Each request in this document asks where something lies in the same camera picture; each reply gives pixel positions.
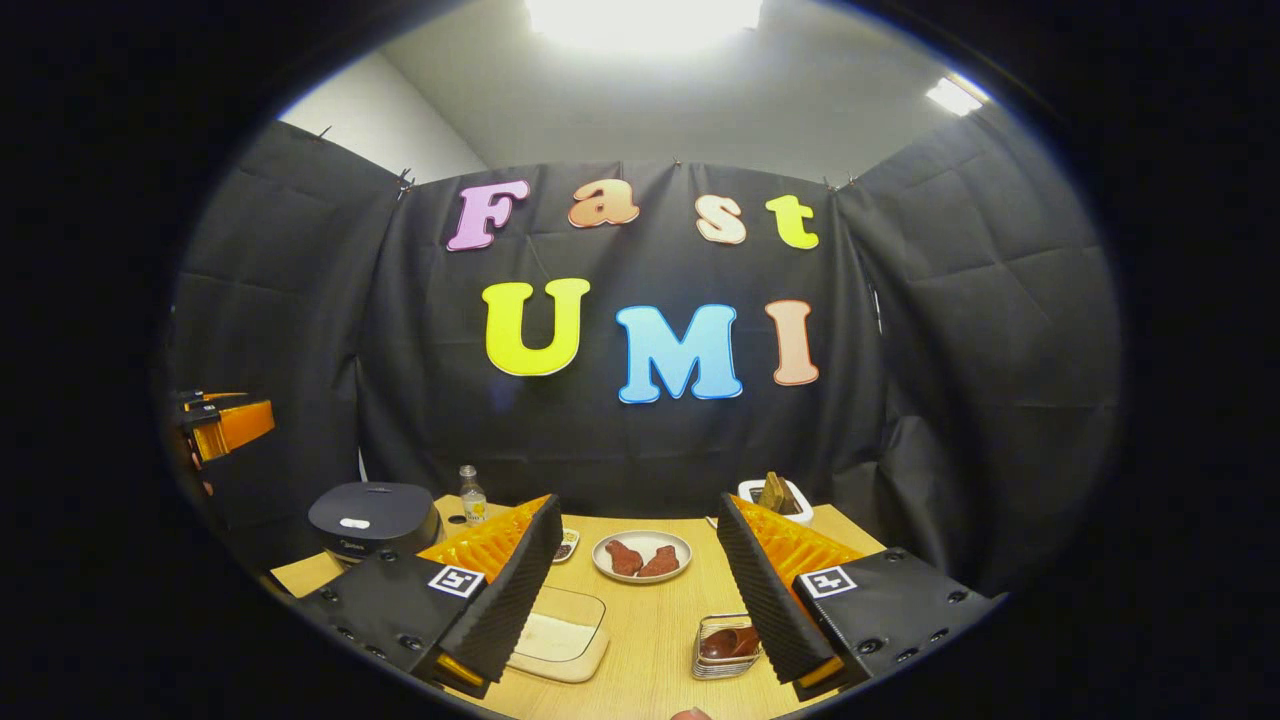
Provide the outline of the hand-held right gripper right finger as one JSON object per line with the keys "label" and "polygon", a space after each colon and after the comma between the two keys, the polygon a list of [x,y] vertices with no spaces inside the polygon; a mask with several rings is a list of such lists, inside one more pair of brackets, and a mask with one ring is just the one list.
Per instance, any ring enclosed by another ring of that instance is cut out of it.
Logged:
{"label": "hand-held right gripper right finger", "polygon": [[727,493],[718,541],[777,680],[800,701],[910,667],[991,611],[906,550],[856,551]]}

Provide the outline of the brown wooden spoon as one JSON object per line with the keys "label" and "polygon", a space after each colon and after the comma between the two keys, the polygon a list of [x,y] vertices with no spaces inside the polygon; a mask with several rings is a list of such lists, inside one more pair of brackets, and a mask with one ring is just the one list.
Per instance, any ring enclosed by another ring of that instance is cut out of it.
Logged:
{"label": "brown wooden spoon", "polygon": [[698,659],[712,665],[746,661],[758,653],[759,646],[755,626],[721,626],[699,641]]}

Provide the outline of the small ceiling light panel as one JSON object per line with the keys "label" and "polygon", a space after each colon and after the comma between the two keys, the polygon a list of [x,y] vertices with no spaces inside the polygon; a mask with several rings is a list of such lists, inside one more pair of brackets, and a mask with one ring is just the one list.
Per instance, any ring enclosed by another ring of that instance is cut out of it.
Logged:
{"label": "small ceiling light panel", "polygon": [[966,117],[991,102],[989,95],[980,86],[955,73],[940,77],[925,91],[925,97],[956,117]]}

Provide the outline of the white toaster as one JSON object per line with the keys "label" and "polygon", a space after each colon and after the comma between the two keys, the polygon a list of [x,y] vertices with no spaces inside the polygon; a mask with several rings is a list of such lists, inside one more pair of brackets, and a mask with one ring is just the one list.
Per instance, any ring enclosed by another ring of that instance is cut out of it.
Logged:
{"label": "white toaster", "polygon": [[[783,512],[780,510],[778,514],[801,527],[810,527],[815,514],[808,497],[790,479],[780,477],[780,480],[790,493],[790,503],[786,503],[783,507],[792,509],[792,511]],[[739,497],[755,503],[763,495],[765,484],[765,478],[741,480],[737,484],[736,492]]]}

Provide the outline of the clear tray of rice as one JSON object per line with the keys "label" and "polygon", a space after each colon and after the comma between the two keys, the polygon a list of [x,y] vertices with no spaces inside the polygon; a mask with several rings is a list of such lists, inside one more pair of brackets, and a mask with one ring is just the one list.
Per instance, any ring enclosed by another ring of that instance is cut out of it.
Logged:
{"label": "clear tray of rice", "polygon": [[594,594],[543,587],[507,667],[567,684],[593,679],[611,643],[605,614]]}

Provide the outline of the large ceiling light panel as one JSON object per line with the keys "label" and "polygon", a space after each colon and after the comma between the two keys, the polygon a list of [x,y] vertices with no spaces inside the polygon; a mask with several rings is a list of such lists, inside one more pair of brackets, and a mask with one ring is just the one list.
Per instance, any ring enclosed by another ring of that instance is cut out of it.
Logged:
{"label": "large ceiling light panel", "polygon": [[682,50],[759,26],[764,0],[524,0],[532,32],[571,47]]}

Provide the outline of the white round plate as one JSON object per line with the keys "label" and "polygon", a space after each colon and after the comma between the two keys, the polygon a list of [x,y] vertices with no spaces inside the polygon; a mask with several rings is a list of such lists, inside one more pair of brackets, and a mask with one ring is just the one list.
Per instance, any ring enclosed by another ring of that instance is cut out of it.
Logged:
{"label": "white round plate", "polygon": [[[608,541],[617,539],[631,550],[637,551],[645,564],[654,556],[658,547],[664,544],[672,544],[676,547],[676,553],[681,562],[681,569],[676,573],[664,577],[652,577],[652,578],[636,578],[636,577],[618,577],[611,571],[611,560],[605,552],[605,543]],[[602,573],[605,578],[614,582],[622,582],[628,584],[648,585],[667,582],[675,579],[680,574],[690,569],[692,564],[692,548],[689,542],[684,538],[673,536],[671,533],[659,530],[625,530],[607,536],[605,538],[596,542],[590,553],[591,561],[595,569]]]}

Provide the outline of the black rice cooker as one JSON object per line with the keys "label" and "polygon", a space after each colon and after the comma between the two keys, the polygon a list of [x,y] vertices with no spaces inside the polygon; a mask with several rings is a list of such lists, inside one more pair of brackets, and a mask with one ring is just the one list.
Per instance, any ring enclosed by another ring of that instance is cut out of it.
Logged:
{"label": "black rice cooker", "polygon": [[444,537],[433,496],[413,484],[337,486],[311,503],[307,520],[325,552],[346,566],[381,551],[417,553]]}

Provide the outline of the brown toast slice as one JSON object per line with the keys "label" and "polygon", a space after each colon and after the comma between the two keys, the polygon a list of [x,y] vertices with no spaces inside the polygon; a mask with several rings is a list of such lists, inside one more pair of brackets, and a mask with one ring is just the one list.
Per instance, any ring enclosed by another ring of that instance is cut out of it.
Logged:
{"label": "brown toast slice", "polygon": [[799,515],[803,512],[801,503],[795,495],[791,484],[778,473],[768,471],[765,479],[760,487],[760,492],[755,498],[755,503],[762,507],[771,510],[785,516]]}

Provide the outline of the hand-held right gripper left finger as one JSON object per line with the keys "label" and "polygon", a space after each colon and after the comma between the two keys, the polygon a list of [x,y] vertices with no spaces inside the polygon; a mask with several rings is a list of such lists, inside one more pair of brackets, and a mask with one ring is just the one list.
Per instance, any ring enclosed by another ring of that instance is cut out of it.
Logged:
{"label": "hand-held right gripper left finger", "polygon": [[562,539],[544,495],[430,548],[379,550],[294,605],[420,682],[483,698],[515,652]]}

